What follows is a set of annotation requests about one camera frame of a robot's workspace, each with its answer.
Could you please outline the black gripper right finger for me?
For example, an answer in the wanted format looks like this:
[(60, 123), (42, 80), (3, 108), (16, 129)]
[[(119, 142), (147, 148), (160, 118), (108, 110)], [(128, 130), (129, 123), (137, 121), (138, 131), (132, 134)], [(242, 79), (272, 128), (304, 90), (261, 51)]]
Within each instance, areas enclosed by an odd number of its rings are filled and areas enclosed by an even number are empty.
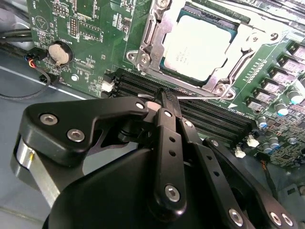
[[(298, 223), (250, 174), (232, 153), (213, 138), (201, 140), (194, 125), (181, 114), (178, 98), (166, 92), (166, 107), (174, 112), (182, 136), (183, 155), (188, 156), (211, 193), (220, 229), (296, 229)], [(232, 177), (246, 193), (245, 210), (227, 181)]]

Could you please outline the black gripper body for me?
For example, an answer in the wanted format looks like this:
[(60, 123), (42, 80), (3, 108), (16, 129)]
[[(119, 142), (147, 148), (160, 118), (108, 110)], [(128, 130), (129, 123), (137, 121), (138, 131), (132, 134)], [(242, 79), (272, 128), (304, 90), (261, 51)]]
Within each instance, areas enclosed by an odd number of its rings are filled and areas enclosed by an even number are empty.
[(197, 165), (184, 166), (187, 207), (172, 222), (150, 209), (156, 156), (133, 150), (69, 184), (48, 215), (46, 229), (225, 229)]

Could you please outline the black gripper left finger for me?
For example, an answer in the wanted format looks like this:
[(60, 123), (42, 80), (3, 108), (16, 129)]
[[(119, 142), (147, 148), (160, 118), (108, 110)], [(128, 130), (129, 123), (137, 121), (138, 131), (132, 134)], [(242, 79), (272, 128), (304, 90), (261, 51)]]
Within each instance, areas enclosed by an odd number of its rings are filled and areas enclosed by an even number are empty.
[(20, 164), (53, 207), (74, 181), (136, 150), (156, 156), (150, 209), (181, 216), (187, 206), (182, 136), (167, 89), (148, 102), (118, 97), (33, 104), (20, 124)]

